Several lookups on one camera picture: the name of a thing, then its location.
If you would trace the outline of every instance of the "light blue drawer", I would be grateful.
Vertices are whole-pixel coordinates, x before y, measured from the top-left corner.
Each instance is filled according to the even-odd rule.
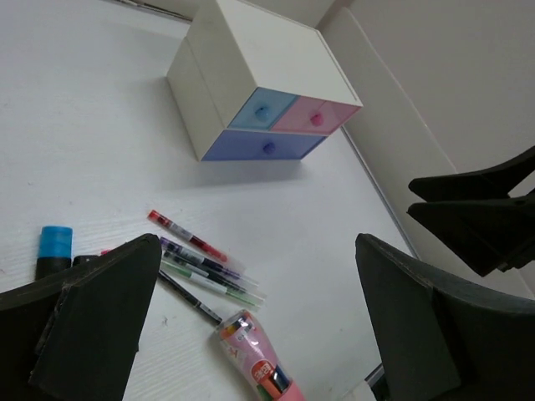
[[[300,160],[325,138],[226,129],[202,160]]]
[[[294,94],[257,88],[230,123],[230,128],[268,130],[296,98]]]

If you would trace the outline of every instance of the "pink bottle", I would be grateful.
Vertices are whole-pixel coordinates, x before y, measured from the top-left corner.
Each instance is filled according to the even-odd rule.
[[[262,401],[306,401],[286,374],[258,320],[242,310],[217,328],[227,357],[257,391]]]

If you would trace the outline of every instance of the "pink drawer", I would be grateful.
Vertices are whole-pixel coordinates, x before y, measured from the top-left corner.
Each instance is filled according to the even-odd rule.
[[[301,97],[271,131],[329,135],[358,110],[359,106],[352,104]]]

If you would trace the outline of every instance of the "storage box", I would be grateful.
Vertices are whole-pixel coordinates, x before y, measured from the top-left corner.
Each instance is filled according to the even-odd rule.
[[[321,34],[206,0],[167,78],[199,160],[302,159],[362,106]]]

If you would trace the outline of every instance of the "table surface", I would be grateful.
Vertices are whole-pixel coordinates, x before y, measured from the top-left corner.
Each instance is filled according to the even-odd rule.
[[[160,234],[155,208],[261,282],[257,316],[309,400],[379,363],[354,239],[407,250],[341,132],[303,162],[199,163],[165,79],[186,23],[97,0],[0,15],[0,291],[33,280],[41,226],[72,226],[74,254],[95,253]],[[223,317],[241,308],[185,287]],[[212,333],[158,283],[125,399],[251,399]]]

